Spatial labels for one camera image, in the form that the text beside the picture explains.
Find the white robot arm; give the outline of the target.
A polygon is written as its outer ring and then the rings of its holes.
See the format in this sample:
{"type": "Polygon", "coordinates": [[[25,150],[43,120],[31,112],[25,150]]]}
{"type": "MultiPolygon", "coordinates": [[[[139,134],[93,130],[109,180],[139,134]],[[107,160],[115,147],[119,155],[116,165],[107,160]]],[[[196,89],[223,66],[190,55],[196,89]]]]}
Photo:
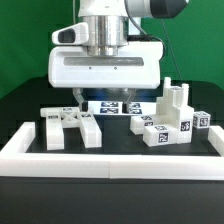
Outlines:
{"type": "Polygon", "coordinates": [[[147,34],[137,18],[174,18],[189,0],[80,0],[79,23],[55,31],[48,80],[71,88],[82,111],[88,103],[84,88],[138,89],[160,84],[162,40],[147,34]]]}

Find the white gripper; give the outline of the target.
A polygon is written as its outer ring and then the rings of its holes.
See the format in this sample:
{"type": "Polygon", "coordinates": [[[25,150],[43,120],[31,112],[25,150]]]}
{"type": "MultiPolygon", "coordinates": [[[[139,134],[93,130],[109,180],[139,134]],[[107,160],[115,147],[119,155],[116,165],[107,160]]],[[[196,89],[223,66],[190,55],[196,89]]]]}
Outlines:
{"type": "Polygon", "coordinates": [[[86,47],[55,47],[49,57],[48,79],[53,87],[74,88],[81,111],[88,111],[82,88],[131,88],[122,103],[128,114],[136,89],[155,89],[160,84],[161,42],[130,42],[117,56],[96,57],[86,47]]]}

